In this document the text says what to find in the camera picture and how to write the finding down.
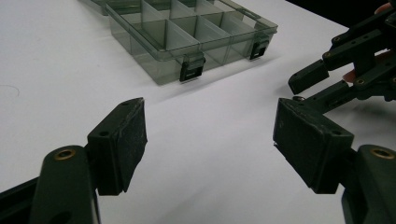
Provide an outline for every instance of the white surface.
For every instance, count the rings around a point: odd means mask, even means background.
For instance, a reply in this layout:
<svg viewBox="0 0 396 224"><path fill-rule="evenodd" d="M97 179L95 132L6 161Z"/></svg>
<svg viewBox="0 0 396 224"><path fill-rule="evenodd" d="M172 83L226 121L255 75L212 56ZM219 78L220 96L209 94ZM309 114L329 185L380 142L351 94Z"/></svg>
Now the white surface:
<svg viewBox="0 0 396 224"><path fill-rule="evenodd" d="M266 55L186 84L157 86L77 0L0 3L0 191L39 174L53 149L85 146L118 103L146 99L148 144L132 185L100 197L103 223L343 223L340 187L316 195L273 147L289 77L346 28L286 1L236 0L279 25ZM348 68L303 95L341 78ZM362 144L393 147L394 103L352 102L330 117Z"/></svg>

